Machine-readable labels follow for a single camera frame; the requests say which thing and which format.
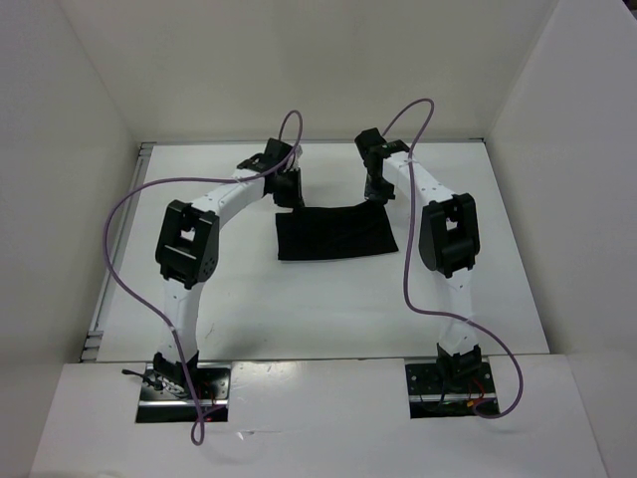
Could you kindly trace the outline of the black skirt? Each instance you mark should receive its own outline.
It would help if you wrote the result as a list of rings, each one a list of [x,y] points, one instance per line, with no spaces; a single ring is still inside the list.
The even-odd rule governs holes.
[[[288,262],[370,257],[398,251],[382,204],[303,207],[275,215],[278,259]]]

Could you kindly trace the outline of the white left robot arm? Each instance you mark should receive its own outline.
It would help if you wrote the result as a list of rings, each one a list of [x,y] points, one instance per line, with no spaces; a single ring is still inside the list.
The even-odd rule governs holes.
[[[255,172],[253,167],[238,168],[229,183],[192,202],[174,200],[166,208],[155,260],[164,285],[163,315],[170,325],[153,358],[153,369],[175,397],[191,395],[198,385],[199,304],[203,286],[219,263],[223,226],[266,195],[281,207],[304,205],[299,167],[249,180]]]

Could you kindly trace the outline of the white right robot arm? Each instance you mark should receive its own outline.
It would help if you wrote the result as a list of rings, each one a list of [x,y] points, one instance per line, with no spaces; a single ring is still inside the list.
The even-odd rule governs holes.
[[[482,361],[468,324],[474,316],[472,269],[480,251],[475,200],[444,186],[406,152],[371,152],[363,164],[367,199],[387,202],[400,191],[414,203],[414,240],[422,263],[433,273],[445,319],[437,342],[436,378],[444,389],[460,390]]]

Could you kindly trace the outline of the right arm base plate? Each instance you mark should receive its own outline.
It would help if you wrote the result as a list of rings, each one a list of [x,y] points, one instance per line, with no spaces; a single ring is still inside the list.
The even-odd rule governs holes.
[[[500,413],[490,364],[465,377],[444,378],[433,359],[408,361],[405,365],[412,419],[466,417],[474,407],[488,416]]]

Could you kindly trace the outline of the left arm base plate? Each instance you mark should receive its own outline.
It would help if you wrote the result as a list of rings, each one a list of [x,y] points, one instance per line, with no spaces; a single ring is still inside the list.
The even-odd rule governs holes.
[[[140,388],[135,422],[140,424],[193,423],[196,408],[186,389],[170,385],[148,364]],[[195,391],[204,420],[227,422],[231,367],[223,363],[204,363],[195,378]]]

